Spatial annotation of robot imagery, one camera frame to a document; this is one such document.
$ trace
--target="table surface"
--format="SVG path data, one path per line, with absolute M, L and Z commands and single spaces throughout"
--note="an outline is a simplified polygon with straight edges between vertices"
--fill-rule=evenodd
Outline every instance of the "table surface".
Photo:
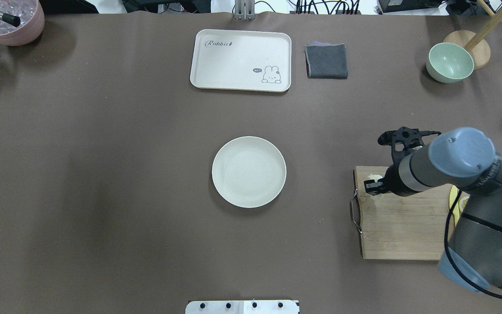
M 0 313 L 183 313 L 188 300 L 301 301 L 302 313 L 502 313 L 436 262 L 364 260 L 348 201 L 357 165 L 389 165 L 380 133 L 476 127 L 502 152 L 502 24 L 492 59 L 431 79 L 432 45 L 485 17 L 48 16 L 0 46 Z M 189 82 L 204 28 L 292 39 L 285 93 Z M 347 80 L 309 79 L 308 41 L 347 45 Z M 280 149 L 281 194 L 230 205 L 215 153 L 245 135 Z

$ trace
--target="bowl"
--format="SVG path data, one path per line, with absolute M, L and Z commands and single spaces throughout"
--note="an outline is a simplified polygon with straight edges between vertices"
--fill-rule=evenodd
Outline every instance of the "bowl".
M 474 71 L 470 52 L 450 42 L 435 44 L 429 51 L 427 72 L 441 83 L 456 83 L 469 77 Z
M 4 5 L 0 10 L 5 13 L 12 14 L 10 10 L 10 3 L 18 2 L 21 4 L 29 4 L 34 8 L 33 14 L 27 14 L 28 19 L 20 16 L 20 26 L 12 27 L 7 30 L 0 31 L 0 44 L 7 46 L 20 46 L 28 44 L 34 39 L 38 38 L 44 29 L 44 11 L 38 0 L 5 0 L 7 5 Z

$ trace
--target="rectangular white tray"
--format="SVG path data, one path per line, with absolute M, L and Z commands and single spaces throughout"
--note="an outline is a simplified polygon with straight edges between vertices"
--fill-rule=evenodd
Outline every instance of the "rectangular white tray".
M 291 84 L 292 40 L 276 32 L 201 30 L 191 84 L 198 88 L 284 92 Z

